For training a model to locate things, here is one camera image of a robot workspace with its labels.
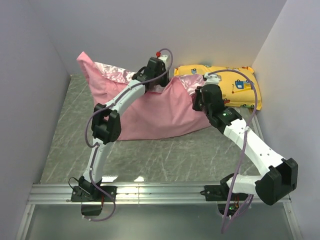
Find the pink satin pillowcase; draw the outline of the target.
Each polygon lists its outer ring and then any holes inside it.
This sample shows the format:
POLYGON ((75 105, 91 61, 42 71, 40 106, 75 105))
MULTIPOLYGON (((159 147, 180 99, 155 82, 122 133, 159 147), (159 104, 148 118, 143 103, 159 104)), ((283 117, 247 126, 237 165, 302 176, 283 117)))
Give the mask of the pink satin pillowcase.
MULTIPOLYGON (((111 101, 133 76, 124 68, 92 61, 85 52, 77 62, 95 104, 111 101)), ((119 140, 172 138, 209 127, 205 114, 192 109, 195 89, 204 83, 199 74, 174 76, 166 87, 156 86, 139 97, 120 117, 119 140)))

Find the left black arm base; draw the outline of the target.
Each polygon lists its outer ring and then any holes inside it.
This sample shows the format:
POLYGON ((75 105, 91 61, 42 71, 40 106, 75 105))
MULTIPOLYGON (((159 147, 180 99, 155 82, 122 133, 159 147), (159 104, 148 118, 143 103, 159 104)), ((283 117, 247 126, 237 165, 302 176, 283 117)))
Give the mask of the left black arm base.
POLYGON ((97 217, 102 213, 104 203, 115 203, 117 187, 114 185, 103 185, 102 181, 97 183, 96 188, 91 182, 70 177, 68 185, 72 189, 70 201, 81 204, 81 214, 84 217, 97 217))

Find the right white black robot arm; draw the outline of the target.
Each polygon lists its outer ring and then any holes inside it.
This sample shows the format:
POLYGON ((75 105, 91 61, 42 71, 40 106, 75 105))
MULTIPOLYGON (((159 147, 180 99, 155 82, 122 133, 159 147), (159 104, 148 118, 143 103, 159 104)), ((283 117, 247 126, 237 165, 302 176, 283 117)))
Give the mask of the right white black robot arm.
POLYGON ((246 196, 256 195, 262 202, 272 206, 297 188, 298 163, 272 150, 247 126, 234 108, 226 107, 218 85, 198 86, 192 108, 204 112, 214 128, 244 150, 259 172, 257 176, 232 173, 220 180, 216 190, 206 186, 204 195, 213 196, 217 201, 231 200, 237 194, 242 200, 246 196))

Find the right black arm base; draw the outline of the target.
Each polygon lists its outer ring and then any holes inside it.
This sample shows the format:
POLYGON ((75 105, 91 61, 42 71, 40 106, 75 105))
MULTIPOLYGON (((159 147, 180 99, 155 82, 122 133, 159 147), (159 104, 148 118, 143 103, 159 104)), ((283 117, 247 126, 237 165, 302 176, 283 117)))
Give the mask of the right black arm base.
MULTIPOLYGON (((227 185, 228 180, 232 180, 234 174, 231 173, 228 176, 220 180, 219 185, 205 185, 204 190, 200 192, 205 197, 206 202, 226 202, 230 188, 227 185)), ((227 216, 231 218, 235 215, 236 211, 240 207, 239 201, 245 201, 248 198, 248 194, 245 193, 232 193, 230 198, 230 204, 227 210, 227 216)))

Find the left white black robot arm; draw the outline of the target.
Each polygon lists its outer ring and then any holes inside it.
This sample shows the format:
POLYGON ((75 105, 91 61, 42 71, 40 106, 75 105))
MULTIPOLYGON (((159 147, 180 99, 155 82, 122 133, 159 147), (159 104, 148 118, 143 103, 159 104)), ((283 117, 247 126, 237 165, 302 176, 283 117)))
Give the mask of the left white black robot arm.
POLYGON ((96 201, 101 195, 98 184, 103 178, 103 166, 115 142, 122 131, 121 116, 136 101, 153 86, 165 87, 169 83, 169 69, 173 57, 160 52, 148 60, 147 66, 135 73, 127 86, 106 104, 97 104, 89 119, 93 136, 90 144, 88 137, 85 142, 92 148, 88 165, 82 180, 88 182, 83 189, 83 195, 89 201, 96 201))

